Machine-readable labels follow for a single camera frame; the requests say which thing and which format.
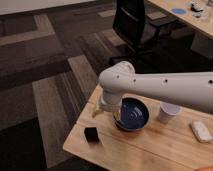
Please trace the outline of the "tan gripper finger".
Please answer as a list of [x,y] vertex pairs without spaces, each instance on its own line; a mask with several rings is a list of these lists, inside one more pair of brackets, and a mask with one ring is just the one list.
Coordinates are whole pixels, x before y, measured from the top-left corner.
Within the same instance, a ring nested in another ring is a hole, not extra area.
[[116,120],[120,120],[121,119],[121,111],[119,110],[119,111],[114,112],[114,117],[115,117]]
[[95,118],[98,114],[101,114],[101,113],[102,113],[102,109],[100,107],[96,106],[92,113],[92,117]]

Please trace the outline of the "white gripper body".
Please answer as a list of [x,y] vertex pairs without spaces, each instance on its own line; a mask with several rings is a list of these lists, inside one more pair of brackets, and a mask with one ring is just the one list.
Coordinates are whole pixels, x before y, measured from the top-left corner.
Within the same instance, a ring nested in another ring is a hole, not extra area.
[[99,98],[99,106],[107,112],[116,112],[121,108],[122,94],[103,91]]

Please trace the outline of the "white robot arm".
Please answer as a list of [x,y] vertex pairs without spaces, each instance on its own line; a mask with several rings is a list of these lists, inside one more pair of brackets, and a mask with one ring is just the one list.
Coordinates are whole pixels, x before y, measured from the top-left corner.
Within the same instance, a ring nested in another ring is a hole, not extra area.
[[93,116],[118,112],[126,93],[213,114],[213,72],[137,74],[134,66],[121,61],[98,77],[102,88]]

